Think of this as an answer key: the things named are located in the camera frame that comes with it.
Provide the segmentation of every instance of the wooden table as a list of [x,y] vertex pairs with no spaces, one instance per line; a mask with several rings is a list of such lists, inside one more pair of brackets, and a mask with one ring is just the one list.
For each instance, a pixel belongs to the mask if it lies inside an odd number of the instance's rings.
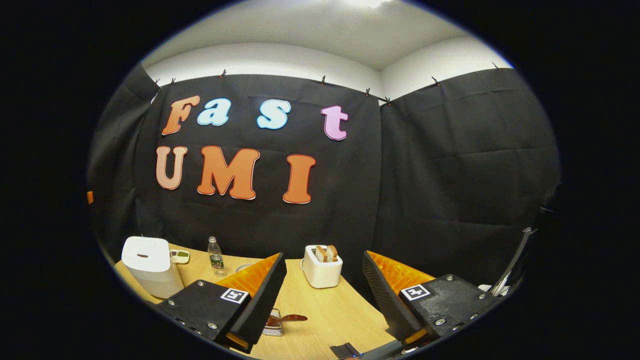
[[[206,252],[177,245],[170,247],[191,253],[189,263],[178,264],[185,286],[198,279],[210,282],[222,279],[215,276]],[[233,274],[242,264],[261,260],[228,255],[223,258],[227,275]],[[363,299],[343,277],[340,277],[338,286],[334,288],[315,289],[309,285],[300,269],[300,259],[287,259],[285,262],[287,276],[274,307],[280,310],[282,316],[299,314],[306,316],[308,320],[283,323],[284,336],[262,335],[249,356],[264,360],[335,360],[336,356],[329,348],[331,346],[351,343],[358,351],[366,352],[394,340],[385,332],[388,325],[382,314]],[[144,290],[121,261],[115,265],[115,269],[143,299],[155,304],[164,300]]]

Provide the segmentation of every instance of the white wall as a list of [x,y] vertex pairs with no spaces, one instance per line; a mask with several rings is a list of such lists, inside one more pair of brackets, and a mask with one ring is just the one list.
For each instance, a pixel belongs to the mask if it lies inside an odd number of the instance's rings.
[[395,99],[438,81],[469,72],[511,68],[505,59],[474,37],[461,37],[423,47],[381,71],[385,95]]
[[324,51],[283,44],[229,44],[206,47],[168,58],[145,67],[149,76],[163,86],[171,82],[204,76],[266,74],[292,76],[342,85],[359,91],[371,88],[382,94],[380,73],[355,61]]
[[389,65],[381,72],[355,61],[306,47],[244,43],[189,51],[145,67],[158,85],[222,74],[292,76],[346,86],[359,91],[371,88],[379,97],[398,98],[412,91],[473,71],[512,67],[495,51],[474,37],[438,42]]

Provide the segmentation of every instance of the white appliance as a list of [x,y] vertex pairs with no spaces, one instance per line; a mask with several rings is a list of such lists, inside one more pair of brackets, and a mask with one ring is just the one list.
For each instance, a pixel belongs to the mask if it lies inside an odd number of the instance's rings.
[[184,289],[169,243],[164,239],[131,236],[122,247],[122,263],[155,297],[167,299]]
[[340,282],[342,271],[342,259],[337,256],[337,261],[321,263],[316,257],[316,246],[326,250],[326,245],[309,245],[305,247],[305,257],[300,262],[300,268],[307,276],[307,281],[316,289],[332,288]]

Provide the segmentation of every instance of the white ceiling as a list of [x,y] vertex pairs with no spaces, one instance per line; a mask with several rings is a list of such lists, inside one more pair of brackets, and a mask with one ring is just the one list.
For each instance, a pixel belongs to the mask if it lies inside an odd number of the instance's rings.
[[454,24],[400,0],[373,9],[353,1],[242,1],[169,39],[143,64],[149,67],[203,47],[258,42],[308,47],[382,71],[427,45],[469,36]]

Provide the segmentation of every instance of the black curtain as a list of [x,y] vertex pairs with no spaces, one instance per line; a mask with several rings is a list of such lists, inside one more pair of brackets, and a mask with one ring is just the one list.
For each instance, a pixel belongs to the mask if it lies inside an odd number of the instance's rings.
[[372,250],[433,276],[493,284],[560,181],[550,122],[513,69],[446,79],[380,107]]
[[[199,96],[179,131],[162,135],[171,105]],[[219,126],[198,123],[198,114],[214,99],[226,98],[228,120]],[[260,128],[261,104],[287,101],[291,110],[280,129]],[[340,122],[343,140],[324,131],[324,108],[340,106],[348,115]],[[362,252],[371,248],[380,189],[380,111],[378,100],[363,92],[307,79],[267,75],[213,76],[162,87],[142,121],[135,148],[133,178],[136,214],[144,236],[206,251],[207,238],[217,237],[223,254],[264,258],[283,252],[302,258],[304,246],[334,244],[344,259],[343,276],[368,291],[361,269]],[[156,149],[187,147],[180,185],[161,187],[156,179]],[[220,147],[229,165],[241,149],[255,149],[255,199],[203,195],[203,147]],[[311,156],[316,164],[308,179],[308,204],[283,201],[290,177],[287,157]],[[166,176],[173,177],[170,153]]]
[[124,239],[140,234],[134,214],[133,156],[140,122],[159,87],[137,64],[113,94],[96,125],[87,168],[92,228],[115,261]]

